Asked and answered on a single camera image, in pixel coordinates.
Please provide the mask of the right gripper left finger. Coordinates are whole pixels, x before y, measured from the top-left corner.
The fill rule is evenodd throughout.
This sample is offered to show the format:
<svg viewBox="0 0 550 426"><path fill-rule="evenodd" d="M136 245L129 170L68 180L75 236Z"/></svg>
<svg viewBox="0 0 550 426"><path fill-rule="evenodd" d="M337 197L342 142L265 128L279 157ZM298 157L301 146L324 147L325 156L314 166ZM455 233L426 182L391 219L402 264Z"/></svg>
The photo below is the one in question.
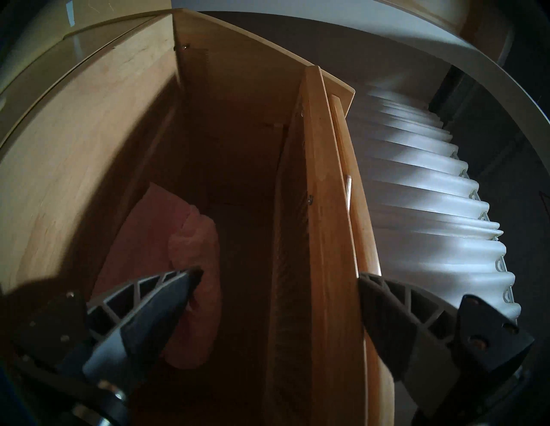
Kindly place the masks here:
<svg viewBox="0 0 550 426"><path fill-rule="evenodd" d="M88 302L68 291L19 326L12 343L18 354L64 377L136 387L174 333L202 276L193 267L134 279Z"/></svg>

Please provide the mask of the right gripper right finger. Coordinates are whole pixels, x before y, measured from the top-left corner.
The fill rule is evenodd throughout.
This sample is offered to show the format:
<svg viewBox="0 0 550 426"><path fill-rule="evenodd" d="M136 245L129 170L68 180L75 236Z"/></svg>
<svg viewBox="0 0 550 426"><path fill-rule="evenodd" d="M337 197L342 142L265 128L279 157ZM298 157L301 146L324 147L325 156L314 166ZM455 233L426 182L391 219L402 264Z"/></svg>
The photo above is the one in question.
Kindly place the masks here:
<svg viewBox="0 0 550 426"><path fill-rule="evenodd" d="M415 418L498 418L518 396L534 338L485 300L458 307L416 285L359 274L361 317Z"/></svg>

